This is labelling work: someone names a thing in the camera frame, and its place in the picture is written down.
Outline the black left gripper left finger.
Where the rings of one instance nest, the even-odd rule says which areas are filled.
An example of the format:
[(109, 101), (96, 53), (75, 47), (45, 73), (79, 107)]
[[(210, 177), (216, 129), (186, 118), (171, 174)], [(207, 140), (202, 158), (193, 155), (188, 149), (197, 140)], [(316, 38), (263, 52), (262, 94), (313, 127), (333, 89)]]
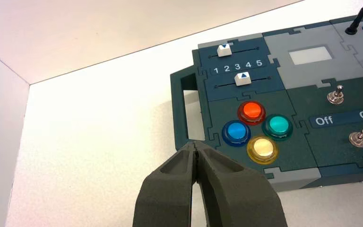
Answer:
[(196, 151), (195, 144), (188, 142), (144, 179), (135, 204), (134, 227), (191, 226)]

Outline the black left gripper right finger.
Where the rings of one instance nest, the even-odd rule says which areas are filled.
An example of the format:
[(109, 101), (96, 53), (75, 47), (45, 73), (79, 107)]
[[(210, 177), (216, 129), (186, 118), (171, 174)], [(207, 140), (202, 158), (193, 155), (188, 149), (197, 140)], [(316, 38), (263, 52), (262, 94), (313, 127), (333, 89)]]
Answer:
[(203, 142), (194, 147), (208, 227), (287, 226), (281, 200), (263, 174)]

